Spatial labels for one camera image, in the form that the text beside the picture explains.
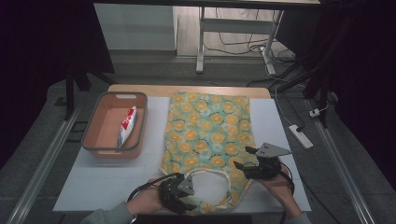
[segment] white wall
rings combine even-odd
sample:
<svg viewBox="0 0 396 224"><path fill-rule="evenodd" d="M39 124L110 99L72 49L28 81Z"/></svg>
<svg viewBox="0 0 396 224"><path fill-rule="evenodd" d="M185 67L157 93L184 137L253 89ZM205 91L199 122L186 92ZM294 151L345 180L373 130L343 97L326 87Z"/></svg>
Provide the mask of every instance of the white wall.
<svg viewBox="0 0 396 224"><path fill-rule="evenodd" d="M94 4L108 49L175 50L174 7Z"/></svg>

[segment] hand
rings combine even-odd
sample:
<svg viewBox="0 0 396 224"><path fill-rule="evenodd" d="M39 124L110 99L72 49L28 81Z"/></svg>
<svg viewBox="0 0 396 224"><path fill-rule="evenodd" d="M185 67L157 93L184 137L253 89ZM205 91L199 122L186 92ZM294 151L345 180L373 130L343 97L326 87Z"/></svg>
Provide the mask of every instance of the hand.
<svg viewBox="0 0 396 224"><path fill-rule="evenodd" d="M283 164L281 171L286 175L289 174L288 169ZM285 177L277 175L269 180L256 179L256 181L264 185L268 189L268 192L270 192L271 195L273 195L280 204L282 204L288 218L299 217L303 214L297 202L293 198L290 184Z"/></svg>
<svg viewBox="0 0 396 224"><path fill-rule="evenodd" d="M160 186L161 182L162 181L156 183L155 186L150 186L146 189L140 190L132 200L126 204L131 214L151 214L164 209L161 204L160 193L158 191L158 186Z"/></svg>

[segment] gray sleeve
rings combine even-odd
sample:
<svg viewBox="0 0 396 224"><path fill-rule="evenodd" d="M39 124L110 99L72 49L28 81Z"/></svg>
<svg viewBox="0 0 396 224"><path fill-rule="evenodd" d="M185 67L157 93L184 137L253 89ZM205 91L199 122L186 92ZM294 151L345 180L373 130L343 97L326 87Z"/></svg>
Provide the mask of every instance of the gray sleeve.
<svg viewBox="0 0 396 224"><path fill-rule="evenodd" d="M127 224L134 217L128 211L125 203L120 203L110 211L98 209L85 217L80 224Z"/></svg>
<svg viewBox="0 0 396 224"><path fill-rule="evenodd" d="M287 220L285 224L311 224L311 221L309 220L306 213L303 213L300 217Z"/></svg>

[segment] brown plastic bin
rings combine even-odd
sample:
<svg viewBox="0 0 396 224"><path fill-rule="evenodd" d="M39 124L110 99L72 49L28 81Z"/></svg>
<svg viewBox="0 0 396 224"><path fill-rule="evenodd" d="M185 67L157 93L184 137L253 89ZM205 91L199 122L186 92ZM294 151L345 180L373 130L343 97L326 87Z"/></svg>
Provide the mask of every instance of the brown plastic bin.
<svg viewBox="0 0 396 224"><path fill-rule="evenodd" d="M121 122L128 109L136 106L137 114L131 135L118 148ZM140 155L148 116L148 97L143 92L103 93L85 130L81 144L96 158L134 159Z"/></svg>

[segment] patterned fabric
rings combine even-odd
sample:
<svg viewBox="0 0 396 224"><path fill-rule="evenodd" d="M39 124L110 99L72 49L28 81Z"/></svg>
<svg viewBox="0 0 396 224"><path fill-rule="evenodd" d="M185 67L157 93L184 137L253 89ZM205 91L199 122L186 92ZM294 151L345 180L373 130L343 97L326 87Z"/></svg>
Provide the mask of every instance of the patterned fabric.
<svg viewBox="0 0 396 224"><path fill-rule="evenodd" d="M255 147L249 110L249 99L245 96L181 91L172 95L161 170L166 175L221 173L229 181L227 193L217 204L193 196L183 198L185 203L198 206L189 215L233 208L248 188L249 180L233 162L257 165L256 156L245 151L246 146Z"/></svg>

